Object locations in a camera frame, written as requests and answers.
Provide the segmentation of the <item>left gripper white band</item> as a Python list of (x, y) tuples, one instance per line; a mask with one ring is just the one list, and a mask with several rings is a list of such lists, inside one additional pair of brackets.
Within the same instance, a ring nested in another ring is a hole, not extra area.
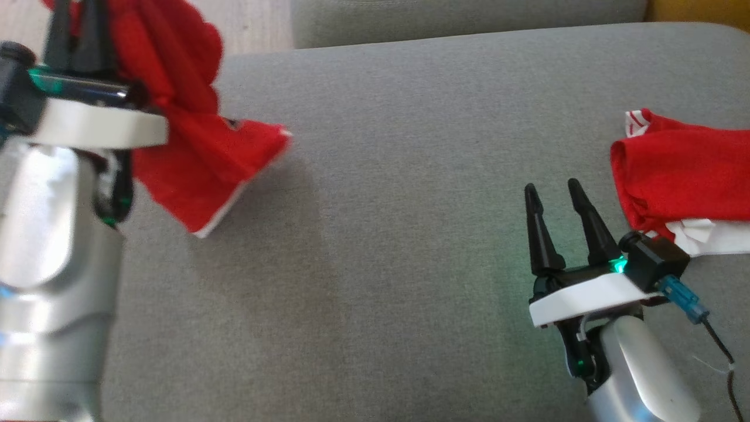
[[(71, 0), (53, 0), (45, 44), (45, 65), (70, 70)], [(107, 0), (80, 0), (77, 71), (112, 76), (117, 61)], [(46, 95), (45, 112), (28, 141), (70, 148), (94, 163), (97, 216), (110, 226), (128, 218), (134, 202), (132, 152), (163, 146), (168, 123), (149, 106), (141, 83), (69, 76), (45, 67), (30, 79)]]

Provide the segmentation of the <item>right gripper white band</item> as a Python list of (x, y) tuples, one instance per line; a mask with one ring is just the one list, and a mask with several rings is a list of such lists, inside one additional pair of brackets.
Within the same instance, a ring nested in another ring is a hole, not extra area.
[(565, 271), (564, 257), (555, 250), (547, 230), (537, 189), (534, 184), (527, 184), (527, 237), (531, 271), (536, 276), (529, 313), (535, 328), (557, 329), (568, 373), (592, 392), (607, 379), (609, 366), (601, 342), (588, 332), (586, 325), (639, 307), (645, 293), (607, 264), (621, 259), (622, 252), (579, 180), (569, 179), (568, 189), (573, 208), (581, 217), (588, 264), (593, 267)]

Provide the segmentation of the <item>red white basketball jersey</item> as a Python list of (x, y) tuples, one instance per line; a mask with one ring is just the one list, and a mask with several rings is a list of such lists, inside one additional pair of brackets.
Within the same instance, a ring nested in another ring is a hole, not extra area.
[(610, 161), (622, 211), (637, 232), (692, 257), (750, 254), (750, 130), (628, 111)]

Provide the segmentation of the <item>grey sofa back cushion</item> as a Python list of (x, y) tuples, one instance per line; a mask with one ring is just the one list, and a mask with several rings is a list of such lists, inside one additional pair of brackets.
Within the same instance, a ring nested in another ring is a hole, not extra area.
[(297, 49), (642, 22), (649, 0), (290, 0)]

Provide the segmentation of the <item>grey sofa seat cushion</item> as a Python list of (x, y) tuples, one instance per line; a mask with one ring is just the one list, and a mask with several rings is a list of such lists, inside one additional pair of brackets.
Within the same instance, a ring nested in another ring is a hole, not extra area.
[[(569, 179), (615, 240), (625, 114), (750, 129), (750, 34), (636, 22), (231, 58), (223, 114), (291, 142), (206, 237), (144, 190), (124, 228), (105, 422), (591, 422), (535, 328), (524, 187), (568, 268)], [(674, 304), (645, 323), (701, 408), (725, 355)]]

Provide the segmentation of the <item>red mesh basketball shorts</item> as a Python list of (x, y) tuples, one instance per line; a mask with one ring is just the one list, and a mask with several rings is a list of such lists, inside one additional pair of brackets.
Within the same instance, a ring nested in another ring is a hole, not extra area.
[(232, 121), (219, 113), (213, 83), (223, 55), (217, 29), (188, 0), (107, 0), (116, 52), (112, 76), (80, 74), (80, 0), (70, 3), (69, 76), (141, 83), (168, 123), (163, 146), (132, 152), (133, 176), (188, 232), (206, 237), (248, 182), (278, 157), (281, 126)]

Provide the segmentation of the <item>mustard yellow cushion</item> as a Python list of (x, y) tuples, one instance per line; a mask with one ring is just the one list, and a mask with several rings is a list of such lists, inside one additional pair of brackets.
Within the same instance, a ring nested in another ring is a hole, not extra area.
[(750, 33), (750, 0), (649, 0), (648, 22), (711, 22)]

